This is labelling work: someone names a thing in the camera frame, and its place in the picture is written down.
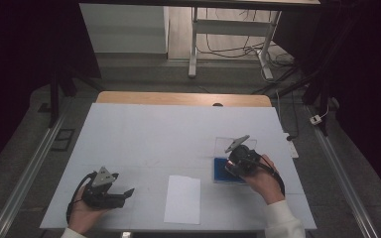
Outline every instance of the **white plug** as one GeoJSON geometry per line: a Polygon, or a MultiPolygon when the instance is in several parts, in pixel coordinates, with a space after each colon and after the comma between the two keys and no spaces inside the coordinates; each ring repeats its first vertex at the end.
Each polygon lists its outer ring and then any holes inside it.
{"type": "Polygon", "coordinates": [[[316,115],[314,117],[311,117],[311,123],[314,124],[314,125],[317,125],[321,122],[321,119],[319,117],[319,115],[316,115]]]}

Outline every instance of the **gray floor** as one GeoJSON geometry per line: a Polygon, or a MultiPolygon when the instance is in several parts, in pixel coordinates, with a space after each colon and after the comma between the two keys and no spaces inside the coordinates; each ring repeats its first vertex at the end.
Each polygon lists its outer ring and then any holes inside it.
{"type": "MultiPolygon", "coordinates": [[[[237,93],[250,94],[262,88],[258,63],[251,62],[213,62],[198,64],[196,79],[189,80],[186,62],[166,61],[164,59],[99,59],[103,79],[98,82],[108,90],[125,91],[166,91],[198,93],[237,93]]],[[[274,69],[276,76],[284,68],[274,69]]],[[[278,85],[283,87],[299,79],[298,75],[278,85]]],[[[72,142],[67,150],[62,149],[64,142],[54,142],[46,159],[18,212],[7,237],[60,237],[60,231],[39,229],[46,208],[64,172],[69,155],[73,149],[89,107],[97,96],[97,91],[79,80],[75,81],[78,94],[74,98],[62,129],[73,131],[72,142]]],[[[294,159],[304,186],[318,230],[308,231],[307,237],[363,237],[355,217],[336,182],[335,176],[324,157],[314,127],[309,122],[305,106],[300,102],[303,90],[294,92],[295,111],[291,95],[281,98],[280,111],[282,124],[294,139],[300,154],[294,159]]],[[[49,88],[36,90],[31,96],[31,106],[11,141],[0,155],[0,211],[10,195],[26,164],[31,159],[49,123],[49,113],[38,112],[43,103],[49,103],[49,88]]],[[[334,107],[328,113],[329,139],[340,156],[349,177],[361,200],[366,206],[381,237],[381,180],[368,162],[339,128],[334,119],[334,107]]],[[[172,234],[134,234],[135,237],[183,237],[172,234]]],[[[193,234],[191,237],[243,237],[242,234],[216,235],[193,234]]],[[[94,231],[89,237],[119,237],[116,233],[94,231]]]]}

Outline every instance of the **sheet of paper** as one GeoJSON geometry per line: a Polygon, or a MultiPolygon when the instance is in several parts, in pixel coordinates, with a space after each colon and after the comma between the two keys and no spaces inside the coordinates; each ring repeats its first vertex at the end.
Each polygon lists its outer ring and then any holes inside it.
{"type": "Polygon", "coordinates": [[[200,179],[169,176],[164,221],[200,224],[200,179]]]}

